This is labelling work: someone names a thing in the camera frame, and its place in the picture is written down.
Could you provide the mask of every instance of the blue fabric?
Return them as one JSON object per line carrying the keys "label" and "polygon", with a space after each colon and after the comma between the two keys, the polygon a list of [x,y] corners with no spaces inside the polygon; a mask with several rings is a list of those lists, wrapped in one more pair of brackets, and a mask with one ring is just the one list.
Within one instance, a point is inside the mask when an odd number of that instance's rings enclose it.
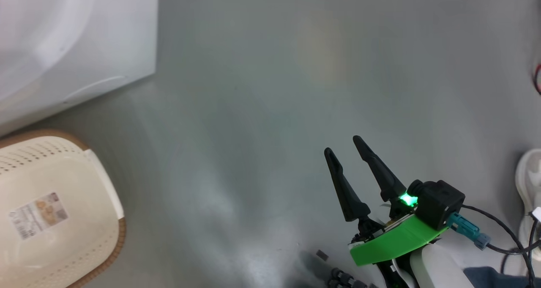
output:
{"label": "blue fabric", "polygon": [[[464,269],[464,274],[475,288],[525,288],[526,277],[500,274],[492,267],[475,267]],[[541,278],[536,278],[536,287],[541,287]]]}

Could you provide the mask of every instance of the green led light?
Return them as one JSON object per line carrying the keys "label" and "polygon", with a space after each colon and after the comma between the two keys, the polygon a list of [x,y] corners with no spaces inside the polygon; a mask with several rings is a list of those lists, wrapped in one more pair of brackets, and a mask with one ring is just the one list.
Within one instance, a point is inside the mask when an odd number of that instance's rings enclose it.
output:
{"label": "green led light", "polygon": [[406,203],[406,205],[413,207],[417,204],[417,197],[409,196],[407,193],[404,193],[404,195],[400,196],[400,199]]}

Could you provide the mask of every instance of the gray floor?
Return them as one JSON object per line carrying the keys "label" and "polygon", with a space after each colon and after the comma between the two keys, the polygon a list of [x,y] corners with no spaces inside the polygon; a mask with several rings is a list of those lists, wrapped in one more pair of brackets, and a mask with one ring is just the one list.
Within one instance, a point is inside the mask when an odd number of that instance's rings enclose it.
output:
{"label": "gray floor", "polygon": [[[323,149],[382,215],[354,134],[404,184],[443,179],[518,228],[520,154],[541,147],[539,0],[161,0],[155,76],[42,121],[87,141],[126,210],[89,288],[317,286],[355,268]],[[494,238],[489,220],[465,212]],[[456,234],[462,266],[498,266]]]}

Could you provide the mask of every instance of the beige plastic basket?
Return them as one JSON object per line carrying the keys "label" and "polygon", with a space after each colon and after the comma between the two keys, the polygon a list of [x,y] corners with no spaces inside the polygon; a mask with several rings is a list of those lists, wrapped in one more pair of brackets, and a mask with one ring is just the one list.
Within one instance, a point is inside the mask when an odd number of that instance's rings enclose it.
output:
{"label": "beige plastic basket", "polygon": [[79,288],[125,237],[120,200],[87,145],[56,130],[0,141],[0,287]]}

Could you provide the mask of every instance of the black cable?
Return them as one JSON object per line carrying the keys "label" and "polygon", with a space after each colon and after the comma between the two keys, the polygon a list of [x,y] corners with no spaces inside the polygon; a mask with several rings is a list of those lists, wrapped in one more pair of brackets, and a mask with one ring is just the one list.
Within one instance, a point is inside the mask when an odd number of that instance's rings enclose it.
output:
{"label": "black cable", "polygon": [[486,247],[490,248],[491,250],[494,250],[496,252],[504,253],[505,255],[521,255],[522,253],[527,254],[528,252],[531,252],[533,249],[535,249],[535,248],[537,248],[539,246],[541,246],[541,240],[538,240],[538,241],[534,242],[533,244],[531,244],[530,246],[528,246],[526,248],[522,248],[522,250],[517,250],[516,248],[513,248],[511,250],[506,250],[506,249],[498,248],[498,247],[496,247],[495,245],[492,245],[492,244],[488,244]]}
{"label": "black cable", "polygon": [[536,88],[539,95],[541,95],[541,88],[537,84],[537,76],[539,76],[539,71],[541,70],[541,64],[537,65],[535,72],[533,73],[533,86]]}
{"label": "black cable", "polygon": [[[532,229],[530,230],[530,239],[528,240],[528,248],[532,246],[533,236],[535,235],[537,224],[539,223],[539,220],[537,220],[537,218],[535,218],[535,217],[532,217],[532,218],[533,218],[533,225],[532,225]],[[532,251],[531,250],[528,252],[528,259],[530,260],[530,263],[532,263]]]}
{"label": "black cable", "polygon": [[[530,248],[531,246],[533,246],[533,237],[535,236],[535,231],[536,231],[536,228],[537,228],[537,224],[539,223],[539,221],[537,220],[537,218],[533,217],[533,225],[532,225],[532,230],[530,230],[530,239],[528,241],[528,247],[524,248],[525,250]],[[518,250],[518,248],[512,248],[511,249],[512,251],[516,251]],[[500,265],[500,273],[504,274],[505,272],[505,264],[507,263],[507,259],[509,258],[509,255],[518,255],[519,253],[506,253],[504,255],[504,258],[502,259],[502,264]],[[528,251],[528,259],[530,260],[530,263],[532,261],[532,252],[531,251]]]}
{"label": "black cable", "polygon": [[[522,246],[522,244],[520,243],[520,240],[518,240],[518,238],[516,237],[514,232],[508,226],[506,226],[506,224],[504,224],[501,220],[499,220],[497,217],[495,217],[491,213],[487,213],[487,212],[485,212],[485,211],[483,211],[481,209],[477,209],[476,207],[467,206],[467,205],[462,205],[462,207],[465,208],[465,209],[470,209],[470,210],[479,212],[479,213],[485,215],[486,217],[492,219],[493,221],[495,221],[497,224],[499,224],[509,234],[509,236],[511,236],[514,243],[516,244],[516,247],[518,247],[519,250],[524,251],[524,247]],[[528,271],[529,271],[529,276],[528,276],[529,288],[535,288],[535,274],[533,273],[532,263],[531,263],[531,261],[529,261],[528,255],[526,255],[526,253],[522,253],[522,258],[524,259],[524,261],[526,263],[526,267],[528,268]]]}
{"label": "black cable", "polygon": [[502,273],[502,274],[504,274],[505,264],[507,262],[507,259],[509,258],[509,255],[510,255],[509,253],[506,253],[504,255],[504,258],[502,259],[502,263],[500,264],[500,273]]}

